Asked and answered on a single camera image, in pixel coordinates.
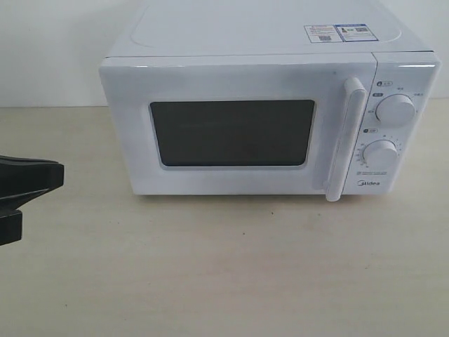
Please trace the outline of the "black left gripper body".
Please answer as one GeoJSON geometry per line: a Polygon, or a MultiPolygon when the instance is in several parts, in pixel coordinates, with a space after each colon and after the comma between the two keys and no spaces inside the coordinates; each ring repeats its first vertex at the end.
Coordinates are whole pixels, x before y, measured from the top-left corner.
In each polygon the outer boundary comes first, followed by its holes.
{"type": "Polygon", "coordinates": [[[11,206],[1,206],[0,245],[12,244],[22,239],[22,211],[11,206]]]}

